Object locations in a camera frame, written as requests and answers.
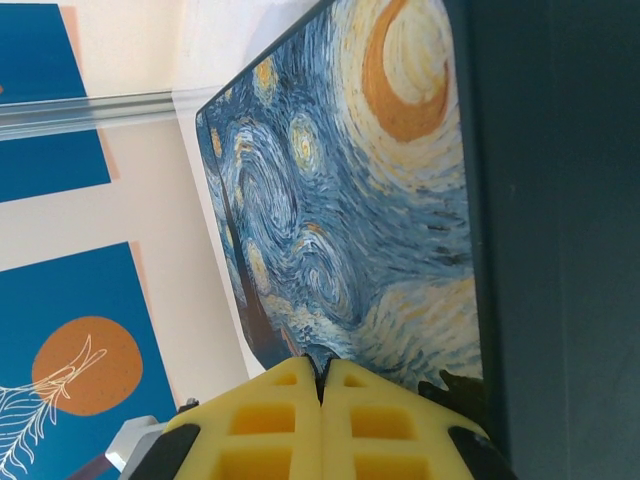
swirling sky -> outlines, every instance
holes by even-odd
[[[398,383],[482,375],[451,33],[337,0],[197,118],[245,336]]]

orange sun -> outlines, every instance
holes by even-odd
[[[92,362],[83,361],[91,355]],[[58,397],[56,407],[88,416],[123,402],[140,383],[142,369],[138,345],[127,330],[108,318],[81,317],[51,334],[31,375],[34,383],[64,378],[66,395]]]

feather drawing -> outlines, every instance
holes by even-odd
[[[33,447],[44,439],[47,419],[53,425],[57,422],[58,400],[71,398],[68,385],[106,354],[104,348],[92,353],[91,335],[87,335],[80,353],[65,367],[29,385],[0,386],[1,479],[18,480],[15,472],[27,473],[25,462],[33,464]]]

painting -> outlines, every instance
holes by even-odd
[[[196,117],[265,368],[337,355],[481,385],[453,41],[440,0],[322,2]]]
[[[85,98],[57,5],[0,5],[0,107]],[[0,141],[0,202],[110,181],[95,130]]]
[[[67,478],[125,420],[175,415],[129,244],[0,272],[0,292],[1,480]]]

